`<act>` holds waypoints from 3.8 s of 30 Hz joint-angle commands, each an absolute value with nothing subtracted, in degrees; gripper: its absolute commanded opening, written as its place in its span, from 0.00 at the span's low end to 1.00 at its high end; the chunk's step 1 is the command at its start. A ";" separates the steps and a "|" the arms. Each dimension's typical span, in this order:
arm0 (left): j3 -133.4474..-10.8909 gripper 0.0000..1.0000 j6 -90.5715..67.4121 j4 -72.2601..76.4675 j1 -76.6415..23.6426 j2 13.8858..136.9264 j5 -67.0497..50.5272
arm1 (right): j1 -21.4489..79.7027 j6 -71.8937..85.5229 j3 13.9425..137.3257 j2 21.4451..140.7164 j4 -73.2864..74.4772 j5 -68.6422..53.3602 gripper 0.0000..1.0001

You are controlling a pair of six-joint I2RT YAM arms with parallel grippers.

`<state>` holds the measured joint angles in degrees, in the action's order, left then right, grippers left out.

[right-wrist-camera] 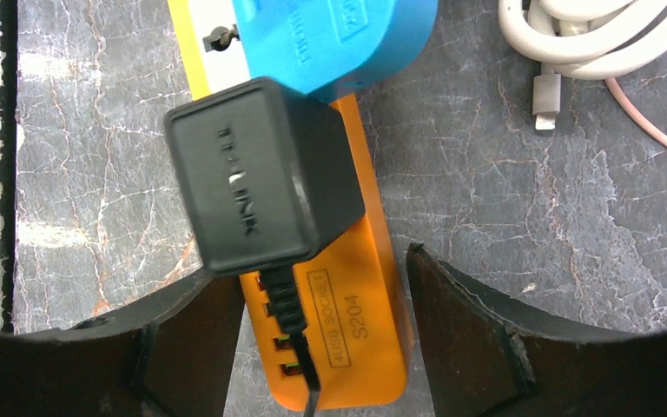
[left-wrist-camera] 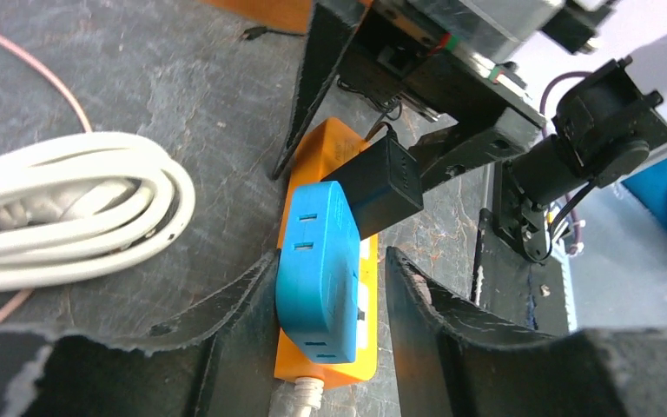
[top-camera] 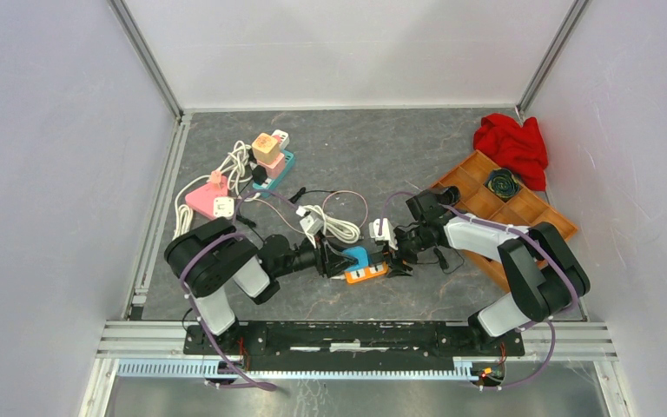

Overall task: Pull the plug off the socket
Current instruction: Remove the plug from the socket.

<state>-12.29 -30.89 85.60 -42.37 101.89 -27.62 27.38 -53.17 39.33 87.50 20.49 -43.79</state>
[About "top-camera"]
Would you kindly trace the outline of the orange power strip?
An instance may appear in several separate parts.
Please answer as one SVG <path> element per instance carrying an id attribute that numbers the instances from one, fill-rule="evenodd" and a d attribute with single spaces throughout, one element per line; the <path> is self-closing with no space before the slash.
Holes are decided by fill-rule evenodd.
<path id="1" fill-rule="evenodd" d="M 347 271 L 344 274 L 345 280 L 348 284 L 353 285 L 361 283 L 363 281 L 368 281 L 373 278 L 378 278 L 385 276 L 389 271 L 389 268 L 385 262 L 368 266 L 365 268 L 360 268 L 353 271 Z"/>

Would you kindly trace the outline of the blue folding extension socket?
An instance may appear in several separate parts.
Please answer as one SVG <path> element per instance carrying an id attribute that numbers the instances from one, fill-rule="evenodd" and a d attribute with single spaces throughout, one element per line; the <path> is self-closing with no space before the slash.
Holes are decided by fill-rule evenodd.
<path id="1" fill-rule="evenodd" d="M 354 265 L 348 267 L 346 272 L 352 272 L 358 269 L 366 268 L 370 265 L 369 254 L 367 250 L 362 246 L 354 246 L 347 248 L 343 251 L 343 254 L 355 259 Z"/>

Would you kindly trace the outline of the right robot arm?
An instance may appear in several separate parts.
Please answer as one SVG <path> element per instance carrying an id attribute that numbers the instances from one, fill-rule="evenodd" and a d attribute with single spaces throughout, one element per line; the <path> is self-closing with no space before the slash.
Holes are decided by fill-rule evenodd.
<path id="1" fill-rule="evenodd" d="M 491 353 L 503 335 L 577 308 L 590 291 L 589 277 L 554 224 L 516 226 L 462 211 L 455 186 L 406 197 L 413 227 L 395 227 L 385 215 L 368 226 L 392 275 L 408 275 L 421 252 L 437 247 L 473 252 L 497 261 L 505 272 L 507 295 L 468 319 L 466 340 L 473 352 Z"/>

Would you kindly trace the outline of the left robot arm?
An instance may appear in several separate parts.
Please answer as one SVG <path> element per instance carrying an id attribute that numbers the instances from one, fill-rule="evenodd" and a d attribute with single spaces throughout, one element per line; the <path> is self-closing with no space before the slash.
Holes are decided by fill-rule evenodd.
<path id="1" fill-rule="evenodd" d="M 259 305 L 279 291 L 282 276 L 313 268 L 331 278 L 359 264 L 322 233 L 299 245 L 270 235 L 258 247 L 224 217 L 177 236 L 163 257 L 197 314 L 204 341 L 217 354 L 231 352 L 238 342 L 237 317 L 225 291 L 228 281 Z"/>

